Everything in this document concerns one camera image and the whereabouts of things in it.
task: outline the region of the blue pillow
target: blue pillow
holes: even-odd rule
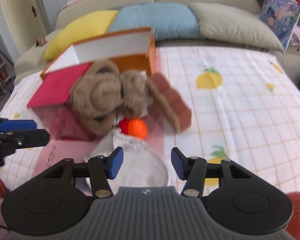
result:
[[[202,38],[198,19],[184,4],[147,3],[121,9],[109,32],[152,27],[156,41]]]

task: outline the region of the screw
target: screw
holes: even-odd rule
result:
[[[193,188],[189,188],[183,192],[183,195],[185,195],[187,197],[197,197],[199,195],[199,191],[197,191],[196,189],[193,189]]]
[[[111,196],[111,192],[107,189],[100,189],[96,191],[96,196],[98,198],[107,198]]]

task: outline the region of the yellow pillow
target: yellow pillow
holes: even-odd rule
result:
[[[105,34],[117,14],[114,10],[96,11],[70,22],[48,46],[42,60],[56,58],[75,42]]]

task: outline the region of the red box lid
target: red box lid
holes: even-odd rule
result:
[[[54,71],[47,75],[36,93],[27,104],[27,108],[64,104],[69,100],[70,89],[81,77],[90,63],[81,64]]]

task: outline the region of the orange box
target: orange box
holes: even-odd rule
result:
[[[114,61],[120,72],[128,69],[155,72],[155,41],[150,27],[107,33],[70,45],[40,74],[44,79],[54,71],[98,59]]]

